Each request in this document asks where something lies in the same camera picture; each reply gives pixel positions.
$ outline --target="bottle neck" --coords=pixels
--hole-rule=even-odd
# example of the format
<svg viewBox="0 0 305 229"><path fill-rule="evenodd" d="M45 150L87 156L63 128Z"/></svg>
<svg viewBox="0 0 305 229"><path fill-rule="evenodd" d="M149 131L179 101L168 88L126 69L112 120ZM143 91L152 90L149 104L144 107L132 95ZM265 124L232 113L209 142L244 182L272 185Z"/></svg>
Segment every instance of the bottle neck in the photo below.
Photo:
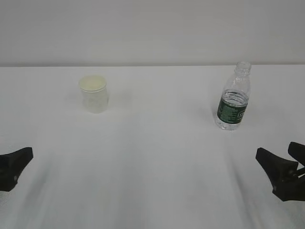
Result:
<svg viewBox="0 0 305 229"><path fill-rule="evenodd" d="M246 77L249 77L250 72L245 73L245 72L240 72L235 69L235 75L238 76L238 78L246 78Z"/></svg>

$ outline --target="table surface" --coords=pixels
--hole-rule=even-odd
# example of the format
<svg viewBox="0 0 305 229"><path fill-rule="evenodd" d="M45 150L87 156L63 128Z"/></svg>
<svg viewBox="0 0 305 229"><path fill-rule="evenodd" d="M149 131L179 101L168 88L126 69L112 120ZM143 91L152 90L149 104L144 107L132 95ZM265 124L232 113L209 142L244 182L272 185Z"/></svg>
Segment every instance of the table surface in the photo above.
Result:
<svg viewBox="0 0 305 229"><path fill-rule="evenodd" d="M254 65L236 131L213 114L234 66L0 68L0 152L33 147L0 229L300 229L255 160L305 143L305 65ZM110 104L81 105L102 74Z"/></svg>

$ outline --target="white cup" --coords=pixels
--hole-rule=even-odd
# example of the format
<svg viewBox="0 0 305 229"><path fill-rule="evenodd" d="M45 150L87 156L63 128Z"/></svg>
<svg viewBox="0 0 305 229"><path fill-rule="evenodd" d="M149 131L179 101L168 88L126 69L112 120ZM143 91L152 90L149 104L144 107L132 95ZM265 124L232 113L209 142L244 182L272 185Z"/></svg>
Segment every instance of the white cup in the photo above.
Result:
<svg viewBox="0 0 305 229"><path fill-rule="evenodd" d="M105 78L100 75L87 75L80 79L83 105L89 112L97 114L107 109L109 97L106 84Z"/></svg>

